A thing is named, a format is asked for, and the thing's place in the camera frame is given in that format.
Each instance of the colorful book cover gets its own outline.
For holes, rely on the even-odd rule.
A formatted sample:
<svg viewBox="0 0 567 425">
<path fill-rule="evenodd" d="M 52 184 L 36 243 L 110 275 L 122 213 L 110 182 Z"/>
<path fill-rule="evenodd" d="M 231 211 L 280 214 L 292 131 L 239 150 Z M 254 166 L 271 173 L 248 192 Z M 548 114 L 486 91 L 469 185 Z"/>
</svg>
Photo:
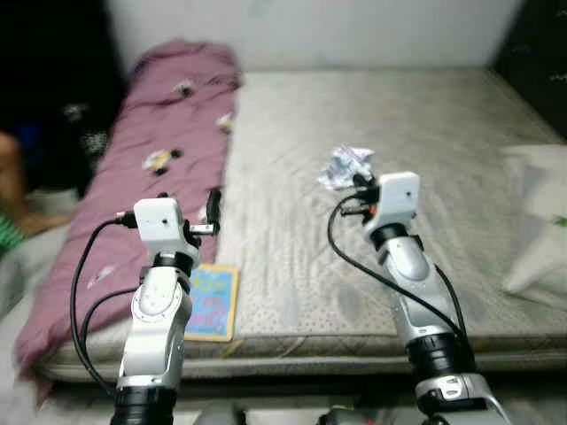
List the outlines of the colorful book cover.
<svg viewBox="0 0 567 425">
<path fill-rule="evenodd" d="M 203 264 L 191 272 L 190 282 L 193 311 L 185 339 L 230 341 L 237 309 L 238 269 Z"/>
</svg>

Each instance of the gray mattress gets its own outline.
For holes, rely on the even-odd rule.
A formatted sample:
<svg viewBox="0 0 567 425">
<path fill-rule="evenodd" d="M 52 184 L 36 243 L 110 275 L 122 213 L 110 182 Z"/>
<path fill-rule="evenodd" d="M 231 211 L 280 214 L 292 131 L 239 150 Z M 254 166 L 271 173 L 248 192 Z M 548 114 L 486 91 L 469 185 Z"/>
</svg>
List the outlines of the gray mattress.
<svg viewBox="0 0 567 425">
<path fill-rule="evenodd" d="M 501 291 L 519 199 L 500 148 L 560 143 L 490 74 L 476 70 L 248 73 L 226 171 L 217 262 L 241 270 L 230 343 L 186 342 L 187 377 L 407 371 L 379 284 L 334 255 L 325 235 L 340 194 L 317 175 L 333 148 L 376 152 L 378 174 L 423 179 L 415 231 L 454 281 L 483 369 L 564 367 L 567 312 Z M 357 219 L 337 239 L 375 265 Z M 114 378 L 128 320 L 89 352 Z M 87 380 L 72 344 L 39 370 Z"/>
</svg>

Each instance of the white pillow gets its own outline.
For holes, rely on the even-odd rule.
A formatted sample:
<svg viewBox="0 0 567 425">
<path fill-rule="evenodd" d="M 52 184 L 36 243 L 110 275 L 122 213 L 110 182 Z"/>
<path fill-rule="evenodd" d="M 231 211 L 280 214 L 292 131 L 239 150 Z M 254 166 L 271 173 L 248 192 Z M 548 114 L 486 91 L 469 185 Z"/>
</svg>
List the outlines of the white pillow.
<svg viewBox="0 0 567 425">
<path fill-rule="evenodd" d="M 567 146 L 503 150 L 523 200 L 517 255 L 504 289 L 567 310 Z"/>
</svg>

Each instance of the black cable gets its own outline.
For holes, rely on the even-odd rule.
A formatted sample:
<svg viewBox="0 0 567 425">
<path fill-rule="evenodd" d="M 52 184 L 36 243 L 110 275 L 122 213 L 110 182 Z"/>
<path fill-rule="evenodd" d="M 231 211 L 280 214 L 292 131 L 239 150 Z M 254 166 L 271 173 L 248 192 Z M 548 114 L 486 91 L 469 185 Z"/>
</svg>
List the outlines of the black cable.
<svg viewBox="0 0 567 425">
<path fill-rule="evenodd" d="M 451 296 L 451 300 L 453 301 L 454 312 L 457 315 L 457 322 L 459 323 L 459 328 L 461 329 L 462 334 L 467 336 L 467 328 L 465 327 L 464 318 L 462 317 L 461 303 L 459 303 L 459 298 L 457 297 L 457 294 L 454 292 L 453 285 L 451 284 L 451 281 L 449 281 L 449 278 L 447 277 L 445 272 L 443 272 L 443 270 L 441 270 L 441 267 L 439 267 L 437 264 L 435 265 L 435 270 L 437 270 L 437 273 L 439 273 L 439 276 L 441 276 L 441 280 L 447 287 L 447 292 Z"/>
<path fill-rule="evenodd" d="M 470 355 L 471 360 L 474 361 L 474 351 L 472 350 L 472 347 L 470 346 L 469 339 L 465 336 L 465 334 L 462 332 L 462 330 L 460 330 L 459 327 L 454 324 L 454 322 L 450 318 L 448 318 L 445 314 L 443 314 L 435 306 L 429 304 L 426 301 L 423 301 L 421 298 L 417 297 L 416 295 L 409 292 L 408 290 L 401 288 L 399 285 L 392 282 L 391 280 L 389 280 L 389 279 L 383 277 L 382 275 L 374 272 L 373 270 L 365 267 L 363 264 L 359 263 L 355 259 L 350 258 L 348 255 L 346 255 L 344 252 L 342 252 L 337 247 L 337 244 L 335 243 L 335 239 L 334 239 L 333 234 L 332 234 L 333 224 L 335 222 L 335 218 L 337 217 L 337 213 L 339 212 L 341 206 L 343 206 L 346 202 L 348 202 L 352 199 L 358 199 L 359 196 L 360 196 L 360 194 L 355 193 L 355 194 L 352 194 L 348 197 L 345 197 L 344 199 L 342 199 L 337 204 L 337 206 L 335 206 L 335 209 L 330 214 L 329 222 L 327 224 L 327 238 L 329 239 L 329 244 L 330 244 L 330 247 L 332 248 L 332 250 L 335 253 L 337 253 L 337 255 L 340 258 L 342 258 L 344 261 L 346 261 L 350 265 L 358 268 L 359 270 L 361 270 L 362 272 L 364 272 L 364 273 L 368 274 L 369 276 L 375 278 L 377 281 L 381 282 L 383 285 L 387 286 L 391 290 L 395 290 L 396 292 L 400 293 L 404 297 L 408 297 L 412 301 L 415 301 L 417 304 L 423 306 L 424 308 L 426 308 L 430 312 L 437 315 L 441 320 L 443 320 L 447 324 L 447 326 L 449 328 L 451 328 L 451 330 L 456 335 L 457 339 L 461 342 L 462 346 L 469 351 L 469 355 Z"/>
<path fill-rule="evenodd" d="M 77 284 L 79 282 L 79 276 L 81 275 L 82 268 L 85 264 L 85 260 L 89 256 L 90 248 L 92 247 L 95 239 L 97 239 L 98 234 L 101 232 L 103 228 L 106 226 L 110 226 L 111 224 L 119 223 L 118 220 L 107 220 L 97 226 L 95 230 L 90 235 L 89 241 L 87 242 L 87 246 L 85 246 L 84 251 L 82 252 L 81 259 L 79 260 L 79 264 L 77 268 L 74 270 L 73 275 L 73 282 L 71 283 L 71 296 L 70 296 L 70 314 L 71 314 L 71 337 L 73 339 L 74 348 L 77 351 L 77 355 L 79 356 L 79 360 L 87 369 L 90 376 L 105 390 L 105 392 L 113 397 L 114 396 L 114 388 L 108 384 L 101 375 L 98 374 L 97 370 L 92 366 L 92 363 L 89 360 L 89 356 L 85 353 L 85 347 L 82 345 L 82 341 L 79 339 L 79 327 L 77 325 L 77 312 L 76 312 L 76 300 L 77 300 Z"/>
<path fill-rule="evenodd" d="M 89 333 L 90 319 L 91 319 L 92 315 L 94 314 L 95 310 L 97 310 L 97 308 L 101 304 L 103 304 L 105 301 L 109 300 L 110 298 L 118 297 L 119 295 L 130 294 L 132 292 L 135 292 L 136 290 L 137 290 L 137 288 L 131 288 L 129 290 L 117 290 L 115 292 L 112 292 L 112 293 L 100 298 L 87 311 L 87 315 L 85 316 L 85 320 L 82 323 L 82 327 L 81 327 L 81 344 L 82 344 L 82 348 L 84 350 L 84 354 L 89 361 L 90 361 L 90 357 L 89 357 L 89 352 L 87 351 L 87 335 Z"/>
</svg>

